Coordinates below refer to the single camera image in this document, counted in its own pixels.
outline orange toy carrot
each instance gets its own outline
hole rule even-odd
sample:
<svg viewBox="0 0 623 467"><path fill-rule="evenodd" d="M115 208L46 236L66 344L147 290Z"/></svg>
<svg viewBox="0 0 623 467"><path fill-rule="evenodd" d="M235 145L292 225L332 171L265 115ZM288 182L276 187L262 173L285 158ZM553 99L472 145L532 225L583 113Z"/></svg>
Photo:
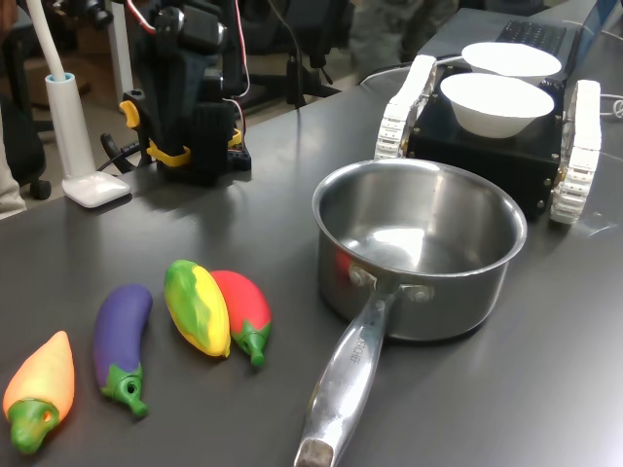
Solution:
<svg viewBox="0 0 623 467"><path fill-rule="evenodd" d="M23 362L4 393L13 446L26 454L36 451L73 402L74 362L69 338L59 331Z"/></svg>

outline chair wheel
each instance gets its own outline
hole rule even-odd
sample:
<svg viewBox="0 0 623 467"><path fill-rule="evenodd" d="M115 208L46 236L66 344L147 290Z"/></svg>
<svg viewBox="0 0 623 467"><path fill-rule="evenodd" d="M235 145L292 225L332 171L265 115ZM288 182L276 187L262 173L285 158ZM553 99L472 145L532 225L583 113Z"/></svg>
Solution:
<svg viewBox="0 0 623 467"><path fill-rule="evenodd" d="M51 194L52 184L47 180L37 180L30 184L30 195L35 199L43 201L48 199Z"/></svg>

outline red toy pepper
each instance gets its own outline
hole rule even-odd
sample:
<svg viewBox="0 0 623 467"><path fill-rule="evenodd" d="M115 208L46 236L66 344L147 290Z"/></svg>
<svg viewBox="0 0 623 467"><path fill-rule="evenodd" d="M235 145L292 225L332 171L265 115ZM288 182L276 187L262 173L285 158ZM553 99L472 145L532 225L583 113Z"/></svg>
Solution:
<svg viewBox="0 0 623 467"><path fill-rule="evenodd" d="M262 292L253 282L236 272L215 270L210 274L225 299L232 338L251 356L253 365L264 365L262 349L271 331L271 310Z"/></svg>

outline gray table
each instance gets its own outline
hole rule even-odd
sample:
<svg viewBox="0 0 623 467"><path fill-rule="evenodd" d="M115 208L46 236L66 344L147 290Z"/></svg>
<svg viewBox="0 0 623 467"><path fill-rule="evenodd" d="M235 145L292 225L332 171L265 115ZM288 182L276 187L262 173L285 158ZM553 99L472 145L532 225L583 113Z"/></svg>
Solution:
<svg viewBox="0 0 623 467"><path fill-rule="evenodd" d="M620 93L616 42L600 38L581 73ZM313 386L345 329L316 293L312 192L334 169L372 158L401 79L385 75L252 128L250 179L205 190L147 168L126 177L128 202L86 211L60 199L0 224L0 388L59 329L77 375L72 412L33 458L10 448L0 423L0 465L290 466ZM622 135L621 124L605 126L608 152L620 153ZM342 466L623 463L621 180L623 162L603 157L577 226L530 227L495 313L473 337L386 344ZM208 358L178 335L163 297L178 258L237 270L262 288L275 323L266 368L252 371L237 348L228 360ZM138 422L100 397L92 371L97 310L128 282L155 299L143 342L152 411Z"/></svg>

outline toy pepper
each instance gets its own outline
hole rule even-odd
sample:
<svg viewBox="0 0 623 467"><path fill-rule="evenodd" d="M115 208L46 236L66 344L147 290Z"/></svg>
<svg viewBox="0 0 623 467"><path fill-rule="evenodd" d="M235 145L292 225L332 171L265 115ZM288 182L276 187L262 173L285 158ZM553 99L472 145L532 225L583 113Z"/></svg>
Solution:
<svg viewBox="0 0 623 467"><path fill-rule="evenodd" d="M213 357L230 354L230 322L223 295L201 266L178 260L165 276L165 299L173 322L186 341Z"/></svg>
<svg viewBox="0 0 623 467"><path fill-rule="evenodd" d="M262 292L236 272L215 270L211 274L227 305L232 338L251 356L251 364L264 365L262 350L271 331L271 310Z"/></svg>
<svg viewBox="0 0 623 467"><path fill-rule="evenodd" d="M74 378L69 338L59 331L28 357L4 393L13 446L26 454L41 446L73 405Z"/></svg>

